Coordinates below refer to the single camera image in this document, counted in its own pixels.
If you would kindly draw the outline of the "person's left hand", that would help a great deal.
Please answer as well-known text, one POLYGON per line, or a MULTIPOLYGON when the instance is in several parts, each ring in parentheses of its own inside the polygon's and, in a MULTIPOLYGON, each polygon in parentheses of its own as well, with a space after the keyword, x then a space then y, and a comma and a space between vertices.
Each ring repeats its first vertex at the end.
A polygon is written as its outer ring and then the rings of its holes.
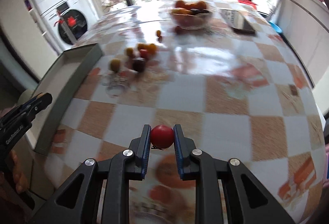
MULTIPOLYGON (((13 182, 15 183, 15 190, 18 194, 26 192, 28 189, 28 180, 21 168, 20 161, 15 150, 11 150, 9 156, 9 166, 11 167, 11 174, 13 182)), ((11 186, 7 185, 5 174, 1 172, 1 198, 7 202, 19 205, 18 195, 13 192, 11 186)))

